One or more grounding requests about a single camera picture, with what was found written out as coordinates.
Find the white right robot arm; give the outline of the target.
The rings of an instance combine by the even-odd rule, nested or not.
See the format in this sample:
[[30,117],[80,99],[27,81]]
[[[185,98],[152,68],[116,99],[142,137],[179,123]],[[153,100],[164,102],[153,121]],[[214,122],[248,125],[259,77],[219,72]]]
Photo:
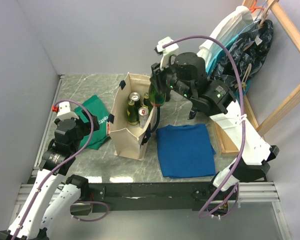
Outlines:
[[210,80],[205,61],[193,52],[163,53],[161,61],[151,66],[149,99],[154,107],[167,102],[175,91],[192,103],[190,117],[202,112],[214,121],[241,152],[224,170],[218,172],[209,187],[210,196],[221,199],[239,182],[249,183],[266,176],[269,161],[279,153],[269,145],[247,120],[241,105],[227,84]]

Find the clear water bottle blue cap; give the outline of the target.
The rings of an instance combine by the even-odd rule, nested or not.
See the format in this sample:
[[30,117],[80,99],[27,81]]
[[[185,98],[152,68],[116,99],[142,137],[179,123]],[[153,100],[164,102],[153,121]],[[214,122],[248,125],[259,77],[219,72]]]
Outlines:
[[176,102],[179,102],[179,101],[181,101],[181,100],[184,99],[182,95],[179,95],[179,94],[176,93],[176,92],[173,92],[171,95],[172,95],[172,98],[173,98]]

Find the dark cola glass bottle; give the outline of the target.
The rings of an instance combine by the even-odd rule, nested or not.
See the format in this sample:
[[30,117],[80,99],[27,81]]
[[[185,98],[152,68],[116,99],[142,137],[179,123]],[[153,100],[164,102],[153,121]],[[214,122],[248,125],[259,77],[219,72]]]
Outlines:
[[171,92],[167,91],[165,93],[165,102],[169,102],[171,100]]

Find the green glass bottle front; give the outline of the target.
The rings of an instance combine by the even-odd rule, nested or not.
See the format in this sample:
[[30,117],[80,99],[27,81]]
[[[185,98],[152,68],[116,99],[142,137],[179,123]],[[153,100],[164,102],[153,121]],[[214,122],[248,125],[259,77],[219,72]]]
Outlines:
[[159,93],[153,84],[149,86],[148,93],[149,93],[149,100],[152,106],[159,108],[163,106],[164,103],[166,102],[166,94]]

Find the beige canvas tote bag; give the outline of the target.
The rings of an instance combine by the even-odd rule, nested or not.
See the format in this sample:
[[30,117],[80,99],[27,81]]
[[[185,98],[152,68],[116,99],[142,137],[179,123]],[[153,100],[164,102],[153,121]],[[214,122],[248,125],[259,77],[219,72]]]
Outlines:
[[111,112],[108,116],[108,133],[111,137],[116,156],[143,160],[145,157],[151,130],[157,122],[158,110],[153,108],[148,115],[145,126],[128,123],[128,98],[131,93],[144,96],[150,87],[150,77],[142,74],[127,73],[124,80],[119,82],[119,87],[114,98]]

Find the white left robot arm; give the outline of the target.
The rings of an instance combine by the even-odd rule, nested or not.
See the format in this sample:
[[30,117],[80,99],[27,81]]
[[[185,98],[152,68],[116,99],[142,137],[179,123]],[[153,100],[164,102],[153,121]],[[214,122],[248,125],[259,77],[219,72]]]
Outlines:
[[33,187],[13,223],[7,230],[0,231],[0,240],[47,240],[61,213],[91,195],[88,179],[73,174],[52,200],[76,156],[83,151],[81,140],[85,136],[92,137],[100,128],[95,115],[85,108],[81,112],[87,122],[71,110],[57,113],[54,138],[42,156]]

